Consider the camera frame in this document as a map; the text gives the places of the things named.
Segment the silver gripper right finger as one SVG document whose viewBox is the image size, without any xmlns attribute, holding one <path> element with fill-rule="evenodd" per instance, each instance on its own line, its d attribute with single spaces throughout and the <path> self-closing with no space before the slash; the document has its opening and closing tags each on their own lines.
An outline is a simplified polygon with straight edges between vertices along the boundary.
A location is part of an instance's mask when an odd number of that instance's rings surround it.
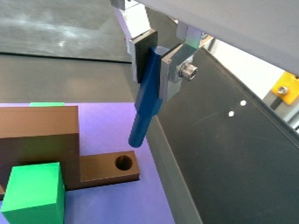
<svg viewBox="0 0 299 224">
<path fill-rule="evenodd" d="M 178 23 L 177 37 L 182 40 L 162 57 L 160 98 L 168 102 L 181 91 L 184 76 L 182 69 L 198 52 L 202 42 L 202 31 L 184 22 Z"/>
</svg>

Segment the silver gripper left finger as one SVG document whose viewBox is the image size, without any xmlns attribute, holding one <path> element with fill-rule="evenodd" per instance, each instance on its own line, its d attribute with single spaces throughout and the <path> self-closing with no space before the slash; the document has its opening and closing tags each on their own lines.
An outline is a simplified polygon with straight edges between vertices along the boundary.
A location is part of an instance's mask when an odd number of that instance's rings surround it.
<svg viewBox="0 0 299 224">
<path fill-rule="evenodd" d="M 158 31 L 151 28 L 146 6 L 137 0 L 110 0 L 117 20 L 126 35 L 127 52 L 133 58 L 134 81 L 145 77 L 150 49 L 158 46 Z"/>
</svg>

